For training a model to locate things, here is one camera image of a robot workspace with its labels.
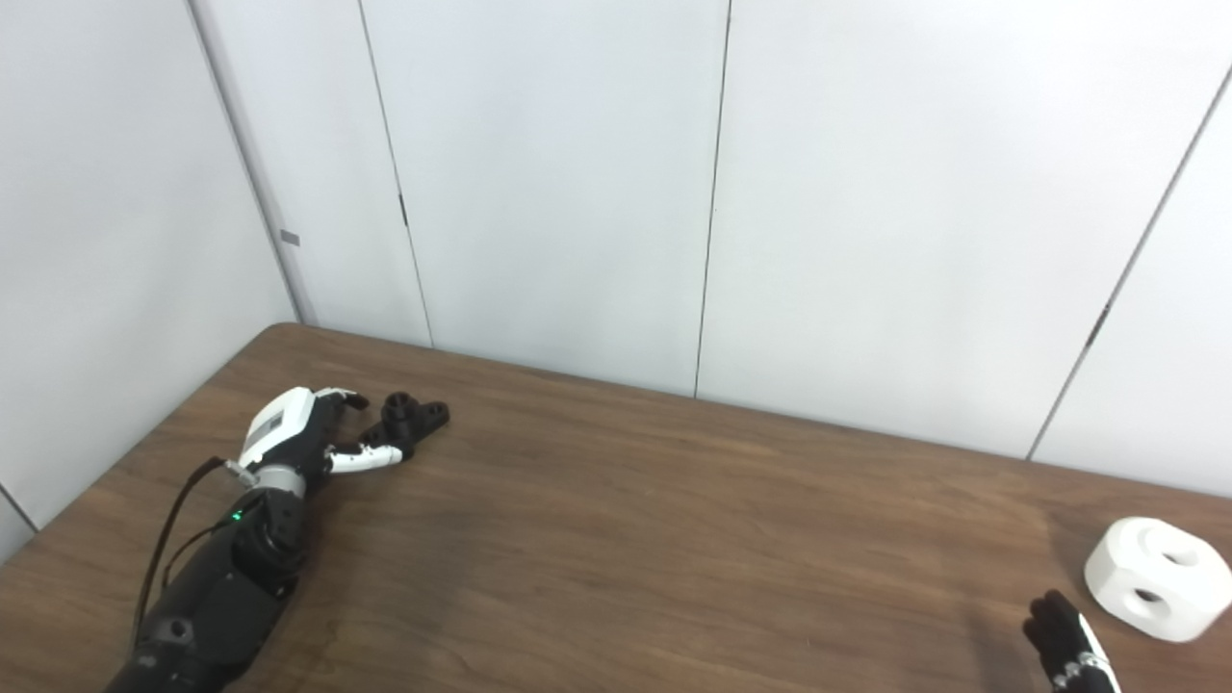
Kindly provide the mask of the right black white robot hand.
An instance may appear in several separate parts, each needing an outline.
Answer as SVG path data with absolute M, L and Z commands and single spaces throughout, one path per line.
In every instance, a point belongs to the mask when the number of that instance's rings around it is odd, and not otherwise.
M 1052 692 L 1120 692 L 1112 662 L 1073 602 L 1050 589 L 1030 601 L 1023 633 Z

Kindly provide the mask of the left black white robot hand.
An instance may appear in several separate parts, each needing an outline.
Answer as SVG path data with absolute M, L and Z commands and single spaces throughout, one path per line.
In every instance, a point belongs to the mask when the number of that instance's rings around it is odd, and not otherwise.
M 230 465 L 250 488 L 277 488 L 303 494 L 331 475 L 388 469 L 410 455 L 397 445 L 350 445 L 333 441 L 345 408 L 363 411 L 370 400 L 347 388 L 313 391 L 298 386 L 278 395 L 256 414 Z

